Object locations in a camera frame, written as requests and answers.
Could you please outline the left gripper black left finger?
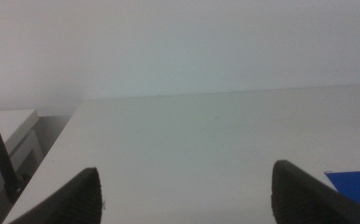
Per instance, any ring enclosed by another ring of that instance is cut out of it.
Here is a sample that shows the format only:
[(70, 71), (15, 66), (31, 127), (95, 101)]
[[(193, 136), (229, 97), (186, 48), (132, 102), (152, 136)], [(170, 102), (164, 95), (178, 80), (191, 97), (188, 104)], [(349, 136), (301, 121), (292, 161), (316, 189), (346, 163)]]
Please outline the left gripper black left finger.
[(13, 224), (100, 224), (102, 208), (98, 170), (89, 167)]

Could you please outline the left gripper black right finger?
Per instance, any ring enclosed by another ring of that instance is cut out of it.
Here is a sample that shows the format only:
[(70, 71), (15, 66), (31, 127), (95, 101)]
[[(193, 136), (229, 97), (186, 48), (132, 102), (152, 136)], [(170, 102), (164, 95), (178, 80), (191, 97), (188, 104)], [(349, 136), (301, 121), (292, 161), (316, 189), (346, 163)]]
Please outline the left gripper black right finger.
[(286, 160), (272, 169), (271, 208), (277, 223), (360, 223), (360, 203)]

